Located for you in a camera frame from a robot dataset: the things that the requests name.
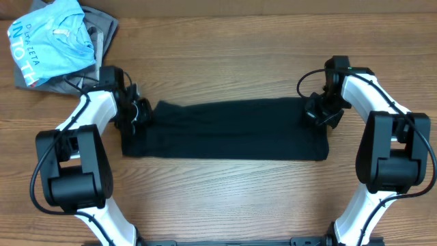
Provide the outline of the black t-shirt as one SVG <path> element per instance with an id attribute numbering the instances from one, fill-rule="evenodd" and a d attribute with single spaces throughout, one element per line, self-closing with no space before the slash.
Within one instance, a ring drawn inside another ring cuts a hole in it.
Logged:
<path id="1" fill-rule="evenodd" d="M 160 101 L 150 122 L 122 135 L 130 157 L 323 161 L 326 128 L 304 116 L 302 98 L 265 98 L 179 106 Z"/>

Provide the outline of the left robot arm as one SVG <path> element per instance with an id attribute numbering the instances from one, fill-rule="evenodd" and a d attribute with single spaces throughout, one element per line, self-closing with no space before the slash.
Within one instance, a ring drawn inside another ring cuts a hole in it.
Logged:
<path id="1" fill-rule="evenodd" d="M 144 245 L 113 198 L 113 174 L 101 136 L 114 123 L 122 137 L 134 137 L 151 119 L 150 103 L 116 66 L 101 67 L 96 83 L 79 92 L 80 103 L 69 118 L 36 135 L 31 201 L 45 214 L 80 219 L 101 245 Z"/>

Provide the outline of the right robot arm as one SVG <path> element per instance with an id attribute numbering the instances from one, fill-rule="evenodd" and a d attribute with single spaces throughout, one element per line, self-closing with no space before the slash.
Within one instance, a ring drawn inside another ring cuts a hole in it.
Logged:
<path id="1" fill-rule="evenodd" d="M 354 108 L 365 122 L 355 161 L 359 185 L 343 214 L 325 235 L 297 237 L 291 245 L 383 245 L 371 233 L 389 206 L 406 198 L 425 195 L 436 184 L 432 176 L 420 185 L 428 162 L 436 155 L 429 143 L 431 120 L 396 102 L 380 86 L 369 68 L 353 67 L 348 57 L 334 55 L 321 71 L 326 83 L 322 94 L 307 97 L 305 116 L 315 126 L 335 128 L 345 109 Z"/>

